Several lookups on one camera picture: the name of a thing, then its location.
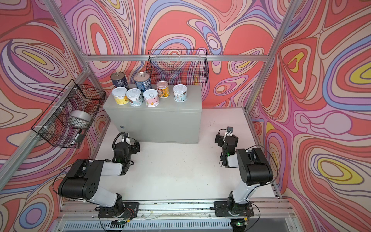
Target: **cabinet top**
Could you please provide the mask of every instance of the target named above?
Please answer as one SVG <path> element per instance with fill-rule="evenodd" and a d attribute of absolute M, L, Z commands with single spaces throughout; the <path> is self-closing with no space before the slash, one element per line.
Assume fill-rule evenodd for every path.
<path fill-rule="evenodd" d="M 130 88 L 136 88 L 135 84 L 129 84 Z M 168 98 L 159 98 L 160 103 L 156 107 L 148 107 L 145 103 L 133 107 L 130 103 L 119 105 L 116 103 L 112 94 L 103 105 L 104 110 L 136 110 L 136 111 L 173 111 L 173 112 L 201 112 L 201 86 L 187 85 L 187 100 L 177 102 L 174 100 L 174 85 L 169 85 L 170 95 Z"/>

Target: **can lid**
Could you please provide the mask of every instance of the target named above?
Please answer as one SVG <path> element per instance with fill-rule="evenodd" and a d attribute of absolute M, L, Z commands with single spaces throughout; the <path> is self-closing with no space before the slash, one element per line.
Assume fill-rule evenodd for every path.
<path fill-rule="evenodd" d="M 124 77 L 126 78 L 126 75 L 123 72 L 114 72 L 114 73 L 111 74 L 111 79 L 112 80 L 120 80 Z"/>
<path fill-rule="evenodd" d="M 125 87 L 117 87 L 112 90 L 113 96 L 125 95 L 127 89 Z"/>
<path fill-rule="evenodd" d="M 160 89 L 163 89 L 169 86 L 169 83 L 167 83 L 167 81 L 159 81 L 157 82 L 156 86 Z"/>
<path fill-rule="evenodd" d="M 126 96 L 128 98 L 136 98 L 136 97 L 140 96 L 140 94 L 141 94 L 141 91 L 140 91 L 140 89 L 137 89 L 137 88 L 129 89 L 126 92 Z"/>
<path fill-rule="evenodd" d="M 147 99 L 154 98 L 157 95 L 158 95 L 158 93 L 157 93 L 157 90 L 155 90 L 155 89 L 148 89 L 148 90 L 144 91 L 144 93 L 143 93 L 143 97 L 145 97 Z"/>
<path fill-rule="evenodd" d="M 182 94 L 187 91 L 187 87 L 185 85 L 176 85 L 173 88 L 174 93 Z"/>
<path fill-rule="evenodd" d="M 150 78 L 150 75 L 146 72 L 139 72 L 135 75 L 134 80 L 138 82 L 146 81 Z"/>

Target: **pink can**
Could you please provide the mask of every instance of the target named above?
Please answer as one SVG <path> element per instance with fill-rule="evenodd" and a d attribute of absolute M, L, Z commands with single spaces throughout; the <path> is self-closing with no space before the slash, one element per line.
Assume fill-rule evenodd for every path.
<path fill-rule="evenodd" d="M 148 89 L 143 93 L 144 102 L 148 107 L 157 106 L 160 101 L 158 100 L 158 93 L 155 89 Z"/>

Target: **vertical metal post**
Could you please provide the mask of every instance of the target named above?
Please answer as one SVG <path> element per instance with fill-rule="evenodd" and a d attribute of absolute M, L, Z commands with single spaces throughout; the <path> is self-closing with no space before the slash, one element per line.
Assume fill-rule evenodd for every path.
<path fill-rule="evenodd" d="M 292 18 L 295 15 L 296 10 L 298 9 L 299 5 L 301 4 L 302 0 L 292 0 L 289 4 L 289 7 L 287 8 L 287 11 L 285 13 L 285 16 L 283 17 L 282 23 L 277 31 L 277 35 L 273 40 L 272 46 L 270 48 L 269 54 L 268 54 L 268 60 L 264 63 L 259 76 L 257 77 L 257 80 L 254 84 L 254 87 L 251 90 L 250 96 L 247 99 L 246 105 L 245 105 L 245 111 L 248 111 L 248 108 L 252 104 L 253 99 L 256 98 L 256 95 L 259 93 L 260 88 L 263 85 L 263 82 L 268 75 L 268 71 L 270 66 L 272 65 L 276 53 L 278 51 L 279 46 L 282 43 L 282 40 L 286 34 L 287 29 L 289 28 Z"/>
<path fill-rule="evenodd" d="M 94 72 L 92 72 L 89 62 L 86 62 L 83 58 L 83 52 L 80 46 L 78 45 L 75 37 L 73 36 L 65 17 L 63 16 L 62 12 L 60 11 L 59 7 L 55 3 L 54 0 L 44 0 L 45 5 L 48 7 L 50 14 L 54 18 L 55 22 L 57 23 L 63 38 L 69 43 L 72 48 L 72 51 L 75 53 L 78 61 L 81 63 L 84 69 L 87 69 L 90 72 L 90 80 L 92 81 L 93 85 L 99 89 L 102 89 L 101 84 L 99 83 L 98 78 L 95 76 Z"/>

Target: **black mounting plate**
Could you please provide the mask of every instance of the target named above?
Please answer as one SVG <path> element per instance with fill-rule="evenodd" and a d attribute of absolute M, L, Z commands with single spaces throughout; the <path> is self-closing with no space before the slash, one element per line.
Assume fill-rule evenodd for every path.
<path fill-rule="evenodd" d="M 127 217 L 130 217 L 130 215 L 132 215 L 131 218 L 136 218 L 138 215 L 139 202 L 124 202 L 124 204 L 125 204 L 125 208 L 133 210 L 134 216 L 132 215 L 131 210 L 125 209 L 123 215 L 120 218 L 127 218 Z M 98 213 L 99 218 L 113 218 L 113 216 L 111 215 L 111 212 L 109 212 L 107 209 L 105 208 L 99 209 L 99 213 Z"/>
<path fill-rule="evenodd" d="M 252 209 L 249 209 L 249 207 L 244 207 L 245 210 L 242 210 L 241 213 L 239 215 L 231 215 L 228 210 L 228 202 L 227 201 L 223 201 L 223 202 L 214 202 L 214 208 L 215 208 L 215 216 L 217 217 L 231 217 L 231 216 L 243 216 L 243 217 L 246 217 L 249 218 L 251 216 L 254 216 L 254 211 Z"/>

